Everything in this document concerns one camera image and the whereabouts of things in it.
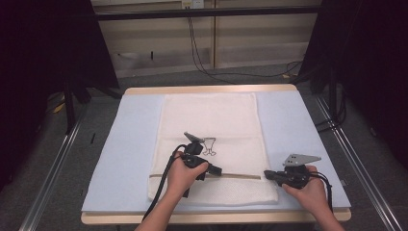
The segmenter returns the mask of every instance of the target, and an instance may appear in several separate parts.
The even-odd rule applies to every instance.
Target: cable
[[[154,209],[154,207],[157,204],[157,201],[159,200],[160,194],[162,193],[163,190],[163,186],[165,185],[165,181],[167,178],[167,174],[168,171],[170,170],[171,165],[173,164],[174,160],[176,160],[177,158],[174,158],[174,156],[176,155],[178,149],[180,149],[181,147],[186,147],[185,145],[181,144],[178,145],[176,147],[176,149],[174,149],[173,153],[171,154],[170,158],[168,159],[165,171],[163,172],[163,176],[162,179],[160,180],[160,184],[159,184],[159,189],[157,189],[156,195],[154,196],[154,199],[152,200],[152,203],[150,204],[150,207],[147,209],[146,213],[143,216],[144,220],[145,218],[147,218],[147,216],[150,214],[150,212],[152,212],[152,210]]]
[[[325,175],[323,175],[322,173],[320,173],[318,171],[311,171],[309,176],[318,178],[318,179],[322,180],[324,182],[324,184],[326,184],[327,204],[329,205],[329,208],[330,208],[331,212],[333,213],[332,190],[331,190],[332,186],[330,185],[329,180],[327,179],[327,177]]]
[[[278,74],[273,74],[273,75],[258,75],[258,74],[233,73],[233,72],[210,73],[210,72],[208,72],[208,70],[206,70],[206,69],[204,68],[204,66],[203,66],[203,64],[202,64],[202,62],[201,62],[200,56],[199,56],[199,54],[198,54],[197,44],[196,44],[196,41],[195,41],[194,29],[193,29],[193,27],[192,27],[191,18],[188,17],[188,20],[189,20],[189,27],[190,27],[192,59],[193,59],[193,61],[194,61],[194,65],[195,65],[195,67],[196,67],[201,73],[206,74],[206,75],[208,75],[209,77],[211,77],[211,78],[213,78],[213,79],[215,79],[215,80],[219,80],[219,81],[222,81],[222,82],[225,82],[225,83],[228,83],[228,84],[236,85],[235,83],[232,83],[232,82],[229,82],[229,81],[226,81],[226,80],[222,80],[222,79],[218,79],[218,78],[216,78],[216,77],[214,77],[214,76],[215,76],[215,75],[241,75],[241,76],[252,76],[252,77],[261,77],[261,78],[278,77],[278,76],[282,76],[282,75],[284,75],[284,74],[290,73],[291,70],[297,68],[300,64],[303,63],[303,61],[290,62],[290,63],[287,64],[287,70],[286,70],[286,71],[281,72],[281,73],[278,73]],[[195,50],[195,53],[196,53],[197,58],[198,58],[198,60],[199,60],[199,64],[200,64],[201,68],[200,68],[200,67],[198,66],[198,64],[196,63],[194,50]],[[290,65],[290,64],[294,64],[294,63],[297,63],[297,64],[294,65],[293,67],[289,68],[289,65]]]
[[[198,54],[198,48],[197,48],[197,43],[195,42],[194,29],[193,29],[193,27],[192,27],[191,18],[188,17],[188,20],[189,20],[189,26],[190,26],[190,39],[191,39],[192,60],[194,61],[195,67],[196,67],[201,73],[206,74],[208,77],[210,77],[210,78],[212,78],[212,79],[215,79],[215,80],[218,80],[218,81],[227,83],[227,84],[231,84],[231,85],[236,85],[236,83],[232,83],[232,82],[229,82],[229,81],[226,81],[226,80],[222,80],[222,79],[218,79],[218,78],[214,77],[212,74],[208,73],[207,70],[204,68],[204,66],[203,66],[203,64],[202,64],[202,62],[201,62],[200,55]],[[202,68],[202,69],[200,69],[200,68],[198,67],[197,62],[195,61],[194,47],[195,47],[195,53],[197,54],[197,58],[198,58],[198,60],[199,60],[199,62],[200,62],[200,65],[201,65],[201,68]]]

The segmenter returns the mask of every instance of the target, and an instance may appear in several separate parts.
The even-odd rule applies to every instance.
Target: person's left hand
[[[195,168],[186,167],[181,158],[179,158],[181,155],[184,155],[183,152],[178,151],[174,156],[176,160],[174,160],[168,171],[166,190],[166,194],[174,195],[179,198],[181,198],[183,193],[194,183],[195,178],[208,168],[207,162]]]

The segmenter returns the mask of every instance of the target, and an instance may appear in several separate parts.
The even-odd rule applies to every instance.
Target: hand
[[[183,152],[177,152],[167,175],[167,190],[166,194],[179,197],[194,183],[195,178],[203,173],[208,168],[208,163],[203,163],[195,168],[189,168],[184,165],[184,162],[179,158],[184,155]]]
[[[318,171],[314,166],[306,166],[309,171]],[[310,177],[309,183],[301,190],[283,184],[286,193],[296,198],[302,207],[312,214],[329,209],[323,182]]]

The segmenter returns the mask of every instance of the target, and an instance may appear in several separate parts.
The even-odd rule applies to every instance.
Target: white towel
[[[274,183],[264,176],[269,165],[254,93],[166,95],[149,177],[150,199],[160,183],[161,177],[156,175],[163,174],[174,148],[190,142],[184,136],[186,131],[199,138],[217,139],[213,145],[217,154],[200,157],[221,167],[223,174],[259,179],[207,175],[204,181],[194,182],[189,197],[183,198],[181,203],[238,206],[277,201]]]

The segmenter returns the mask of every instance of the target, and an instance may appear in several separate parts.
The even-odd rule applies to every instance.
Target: wooden table edge
[[[349,208],[334,210],[338,221],[351,219]],[[83,212],[81,221],[84,224],[138,224],[143,215],[132,213],[87,213]],[[287,222],[315,222],[315,218],[307,211],[279,211],[279,212],[236,212],[229,213],[174,213],[169,224],[221,224],[221,223],[287,223]]]
[[[183,87],[153,87],[129,88],[124,95],[132,94],[167,94],[167,93],[215,93],[215,92],[249,92],[297,90],[294,85],[221,85],[221,86],[183,86]]]

